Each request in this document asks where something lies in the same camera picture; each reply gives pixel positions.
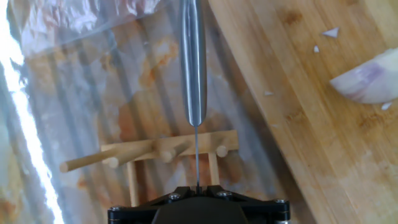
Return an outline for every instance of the stained surface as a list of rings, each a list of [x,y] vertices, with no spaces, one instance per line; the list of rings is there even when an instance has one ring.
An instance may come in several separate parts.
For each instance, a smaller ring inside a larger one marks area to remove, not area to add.
[[[182,105],[176,5],[52,53],[0,58],[0,223],[107,223],[110,206],[129,205],[125,167],[61,174],[59,164],[102,144],[194,133]],[[199,132],[237,129],[240,142],[239,152],[218,159],[221,185],[288,198],[292,223],[314,223],[207,3],[205,15],[208,116]],[[140,203],[195,185],[194,161],[137,162]],[[206,155],[200,175],[210,184]]]
[[[210,5],[317,222],[396,223],[398,107],[361,105],[329,84],[398,47],[396,1]],[[322,35],[335,27],[337,39]]]

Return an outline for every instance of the plastic bag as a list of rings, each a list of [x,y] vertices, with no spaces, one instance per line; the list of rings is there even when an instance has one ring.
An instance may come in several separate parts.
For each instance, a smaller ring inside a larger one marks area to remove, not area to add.
[[[26,57],[151,15],[172,0],[11,0]]]

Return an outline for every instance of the wooden surface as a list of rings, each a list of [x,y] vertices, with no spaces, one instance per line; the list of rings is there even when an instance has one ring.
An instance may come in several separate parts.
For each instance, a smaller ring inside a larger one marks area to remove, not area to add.
[[[317,222],[396,223],[398,106],[354,103],[329,80],[398,47],[397,1],[210,5]]]

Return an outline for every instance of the black mount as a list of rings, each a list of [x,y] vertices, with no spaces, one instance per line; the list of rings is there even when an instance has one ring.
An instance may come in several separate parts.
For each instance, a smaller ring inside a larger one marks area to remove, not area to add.
[[[174,192],[138,207],[112,207],[109,224],[130,223],[288,223],[289,202],[261,201],[225,191],[221,186],[206,190],[177,187]]]

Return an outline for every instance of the screw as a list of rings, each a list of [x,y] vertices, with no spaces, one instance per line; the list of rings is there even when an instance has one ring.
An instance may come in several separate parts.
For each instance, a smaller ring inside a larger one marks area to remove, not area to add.
[[[171,200],[178,200],[180,197],[181,197],[181,195],[178,193],[169,194],[169,199],[171,199]]]
[[[120,211],[120,210],[122,210],[124,208],[125,208],[124,206],[117,205],[117,206],[111,207],[110,210],[112,210],[112,211]]]
[[[231,196],[231,195],[232,195],[231,192],[228,192],[228,191],[225,191],[225,190],[217,192],[217,196],[219,196],[219,197],[227,197],[227,196]]]
[[[276,203],[286,203],[287,200],[284,200],[284,199],[275,199],[274,202],[276,202]]]

